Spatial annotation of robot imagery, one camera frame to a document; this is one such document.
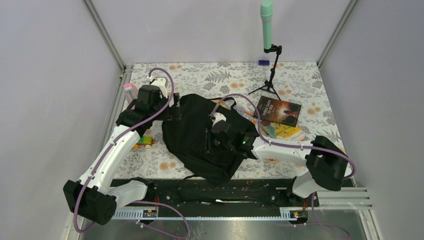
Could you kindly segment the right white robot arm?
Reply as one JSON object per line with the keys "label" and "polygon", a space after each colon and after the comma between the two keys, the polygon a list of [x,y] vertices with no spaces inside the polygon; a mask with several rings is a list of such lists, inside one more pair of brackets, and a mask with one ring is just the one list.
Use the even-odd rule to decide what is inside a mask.
{"label": "right white robot arm", "polygon": [[210,115],[206,152],[235,154],[242,159],[274,159],[298,164],[307,172],[296,176],[287,188],[287,201],[301,205],[319,190],[340,191],[348,166],[347,155],[328,138],[288,141],[265,137],[257,131],[241,133],[219,112]]}

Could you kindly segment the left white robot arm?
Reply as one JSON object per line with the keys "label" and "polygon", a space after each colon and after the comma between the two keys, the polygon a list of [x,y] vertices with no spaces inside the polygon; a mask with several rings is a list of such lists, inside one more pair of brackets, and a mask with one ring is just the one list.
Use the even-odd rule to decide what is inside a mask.
{"label": "left white robot arm", "polygon": [[179,95],[167,91],[172,84],[166,77],[150,78],[138,89],[138,94],[123,110],[111,136],[88,170],[77,181],[68,180],[63,192],[69,210],[78,217],[105,225],[117,209],[135,201],[148,206],[155,200],[155,192],[144,180],[132,179],[118,187],[112,181],[126,155],[156,120],[176,120],[179,116]]}

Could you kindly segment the black fabric student bag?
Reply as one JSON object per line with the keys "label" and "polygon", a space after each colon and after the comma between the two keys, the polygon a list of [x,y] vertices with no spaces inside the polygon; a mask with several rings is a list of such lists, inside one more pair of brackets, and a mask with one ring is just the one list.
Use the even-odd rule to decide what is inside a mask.
{"label": "black fabric student bag", "polygon": [[180,120],[163,121],[162,138],[170,153],[191,172],[218,186],[228,182],[241,165],[241,157],[234,153],[205,152],[205,131],[211,128],[210,114],[221,113],[242,134],[257,131],[254,124],[211,99],[191,93],[180,98]]}

